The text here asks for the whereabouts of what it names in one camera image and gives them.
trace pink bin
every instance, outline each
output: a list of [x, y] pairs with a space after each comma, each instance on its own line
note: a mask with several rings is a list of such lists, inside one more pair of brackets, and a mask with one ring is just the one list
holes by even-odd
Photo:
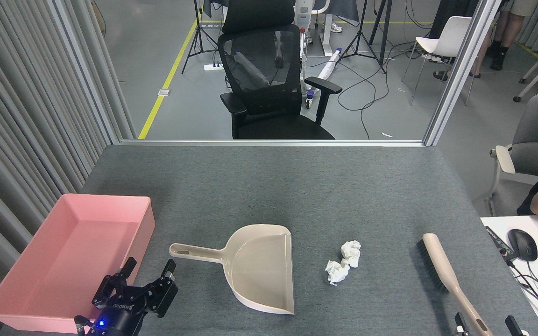
[[97, 317], [92, 296], [128, 257], [137, 261], [134, 283], [154, 228], [149, 197], [61, 196], [0, 284], [0, 321], [75, 334], [74, 317]]

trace shorts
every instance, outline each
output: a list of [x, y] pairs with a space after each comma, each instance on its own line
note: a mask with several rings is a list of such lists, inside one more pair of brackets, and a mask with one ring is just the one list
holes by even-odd
[[502, 11], [514, 15], [530, 16], [538, 4], [538, 0], [510, 0], [502, 5]]

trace headrest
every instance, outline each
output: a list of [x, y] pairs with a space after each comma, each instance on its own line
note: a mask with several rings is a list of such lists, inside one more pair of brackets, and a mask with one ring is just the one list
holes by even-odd
[[229, 34], [289, 25], [294, 21], [292, 4], [292, 0], [230, 0], [222, 31]]

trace gray floor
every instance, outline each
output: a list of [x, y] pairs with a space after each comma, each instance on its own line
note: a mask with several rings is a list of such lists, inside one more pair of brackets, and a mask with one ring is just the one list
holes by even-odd
[[[126, 101], [134, 126], [140, 131], [151, 113], [158, 90], [166, 81], [171, 67], [175, 63], [180, 49], [194, 21], [194, 4], [192, 1], [134, 0], [118, 2], [114, 0], [97, 0], [106, 23], [105, 41], [115, 66], [118, 79], [126, 96]], [[419, 22], [433, 20], [439, 1], [420, 2], [414, 8], [414, 19]], [[424, 36], [428, 30], [419, 28], [408, 19], [405, 3], [395, 2], [391, 12], [386, 51], [393, 44], [414, 41], [415, 36]], [[219, 29], [213, 27], [221, 19], [220, 11], [214, 11], [213, 17], [203, 15], [205, 31], [213, 38], [219, 35]], [[373, 21], [372, 8], [367, 9], [366, 21]], [[331, 46], [342, 47], [352, 41], [357, 28], [340, 22], [344, 28], [341, 34], [331, 34]], [[322, 57], [317, 30], [311, 30], [315, 43], [309, 47], [308, 66], [327, 60]], [[367, 38], [371, 34], [372, 23], [365, 23], [363, 32]], [[378, 50], [378, 32], [373, 49]], [[212, 45], [203, 39], [205, 49]], [[370, 81], [346, 90], [339, 97], [334, 96], [329, 102], [323, 120], [326, 128], [340, 140], [362, 140], [367, 133], [361, 123], [364, 122], [371, 139], [421, 139], [431, 120], [433, 111], [439, 101], [445, 84], [431, 76], [434, 70], [443, 70], [441, 64], [428, 63], [418, 85], [416, 97], [409, 106], [414, 84], [418, 77], [421, 59], [411, 61], [408, 74], [402, 83], [401, 78], [408, 64], [408, 57], [400, 55], [400, 49], [411, 47], [402, 45], [387, 56], [395, 56], [387, 66], [387, 75], [377, 72]], [[203, 71], [203, 64], [213, 62], [213, 53], [203, 53], [188, 59], [184, 74], [180, 74], [184, 60], [188, 55], [190, 41], [179, 63], [169, 89], [170, 95], [163, 100], [158, 113], [147, 133], [147, 140], [227, 140], [231, 138], [230, 116], [222, 106], [219, 95], [227, 92], [222, 71]], [[361, 51], [368, 48], [362, 42]], [[536, 62], [536, 57], [519, 45], [512, 45], [504, 64], [503, 71], [489, 70], [489, 60], [485, 60], [482, 78], [474, 81], [468, 106], [464, 106], [468, 83], [459, 99], [438, 147], [446, 156], [451, 166], [464, 181], [471, 198], [483, 193], [491, 183], [493, 160], [488, 151], [495, 145], [507, 145], [512, 142], [515, 128], [519, 122], [526, 102], [538, 93], [538, 84], [517, 104], [512, 101], [524, 87], [518, 80], [522, 74]], [[368, 77], [378, 70], [375, 60], [353, 56], [342, 60], [342, 64], [352, 68], [360, 76]], [[322, 66], [309, 67], [307, 75], [317, 75]], [[336, 67], [330, 80], [344, 89], [361, 81], [361, 77], [344, 66]], [[374, 102], [362, 112], [347, 109], [359, 109], [371, 102], [374, 97], [384, 98]], [[311, 117], [316, 104], [303, 114]], [[477, 203], [477, 210], [484, 214]]]

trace white paper scrap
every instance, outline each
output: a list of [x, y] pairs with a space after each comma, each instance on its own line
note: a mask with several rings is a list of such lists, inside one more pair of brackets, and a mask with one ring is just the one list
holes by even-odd
[[345, 242], [340, 251], [342, 251], [342, 256], [344, 257], [342, 265], [358, 267], [358, 259], [361, 257], [361, 244], [357, 240]]
[[348, 275], [348, 271], [350, 270], [349, 265], [340, 264], [337, 261], [329, 261], [327, 262], [327, 267], [325, 268], [327, 271], [327, 281], [329, 281], [329, 285], [337, 286], [335, 283], [340, 282], [344, 280], [346, 275]]

